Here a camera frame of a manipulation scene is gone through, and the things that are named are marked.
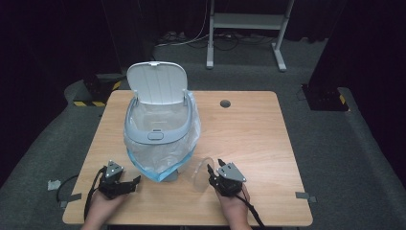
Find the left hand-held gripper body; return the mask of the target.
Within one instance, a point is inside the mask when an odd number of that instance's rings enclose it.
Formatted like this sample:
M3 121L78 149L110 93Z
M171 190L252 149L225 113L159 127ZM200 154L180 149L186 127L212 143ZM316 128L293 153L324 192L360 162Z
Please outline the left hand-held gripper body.
M108 199L113 199L122 195L123 188L135 187L131 186L130 182L121 182L120 178L124 172L124 168L114 161L109 161L103 170L100 179L99 191Z

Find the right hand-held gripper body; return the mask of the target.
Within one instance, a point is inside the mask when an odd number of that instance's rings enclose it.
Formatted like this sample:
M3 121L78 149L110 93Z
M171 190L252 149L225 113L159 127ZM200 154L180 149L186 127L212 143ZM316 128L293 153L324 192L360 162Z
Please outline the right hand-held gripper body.
M209 183L222 196L235 196L242 190L246 177L237 166L231 162L217 169L215 179L209 178Z

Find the clear round plastic container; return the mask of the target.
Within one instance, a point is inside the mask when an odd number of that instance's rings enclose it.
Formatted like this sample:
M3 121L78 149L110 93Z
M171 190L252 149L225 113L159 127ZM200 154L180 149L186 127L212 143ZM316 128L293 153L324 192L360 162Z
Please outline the clear round plastic container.
M194 157L191 166L192 186L197 192L203 193L209 186L208 167L214 166L214 160L211 157Z

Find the grey trash can with lid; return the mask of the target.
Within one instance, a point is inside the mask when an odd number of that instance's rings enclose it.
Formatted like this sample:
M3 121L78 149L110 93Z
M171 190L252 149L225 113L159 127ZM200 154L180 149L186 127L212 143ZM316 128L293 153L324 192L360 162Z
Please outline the grey trash can with lid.
M136 63L128 68L126 76L133 98L143 104L180 103L184 92L189 91L185 70L172 62Z

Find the person's left hand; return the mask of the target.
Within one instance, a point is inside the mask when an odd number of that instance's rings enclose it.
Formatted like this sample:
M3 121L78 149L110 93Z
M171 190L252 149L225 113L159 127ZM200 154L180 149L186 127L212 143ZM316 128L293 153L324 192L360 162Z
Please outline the person's left hand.
M127 195L119 195L113 199L108 199L103 193L96 191L92 195L91 206L86 219L93 222L105 223L114 215L126 199Z

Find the person's right hand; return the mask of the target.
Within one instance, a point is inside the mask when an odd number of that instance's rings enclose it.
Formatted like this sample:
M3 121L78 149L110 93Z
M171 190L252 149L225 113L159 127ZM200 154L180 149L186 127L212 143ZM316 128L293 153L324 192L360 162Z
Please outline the person's right hand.
M233 223L247 222L248 207L244 201L249 201L250 196L245 186L237 196L224 196L220 192L216 192L220 202L222 213L230 225Z

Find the clear trash bag blue hem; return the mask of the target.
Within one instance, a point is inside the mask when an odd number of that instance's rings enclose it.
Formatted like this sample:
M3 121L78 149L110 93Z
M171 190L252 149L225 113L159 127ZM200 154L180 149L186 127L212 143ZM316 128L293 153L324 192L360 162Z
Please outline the clear trash bag blue hem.
M193 155L201 123L191 91L180 103L148 104L133 98L124 119L124 144L133 165L155 181L176 179Z

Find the black stand base striped tape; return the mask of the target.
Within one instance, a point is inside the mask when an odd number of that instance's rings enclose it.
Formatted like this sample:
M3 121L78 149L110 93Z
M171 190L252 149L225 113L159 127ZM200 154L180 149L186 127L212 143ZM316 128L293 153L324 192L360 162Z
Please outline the black stand base striped tape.
M83 80L73 99L75 106L106 106L111 93L117 90L125 76L122 74L97 74Z
M322 90L302 85L305 99L311 110L316 111L348 111L349 106L344 96L337 89Z

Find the white metal stand frame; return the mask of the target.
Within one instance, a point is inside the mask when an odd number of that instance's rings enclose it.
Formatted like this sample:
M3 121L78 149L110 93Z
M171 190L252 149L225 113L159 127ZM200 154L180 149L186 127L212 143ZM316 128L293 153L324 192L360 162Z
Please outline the white metal stand frame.
M282 57L281 46L295 0L288 0L284 14L247 14L215 12L215 0L210 0L209 39L206 68L214 68L214 30L243 29L278 31L277 41L271 44L272 52L281 72L287 67Z

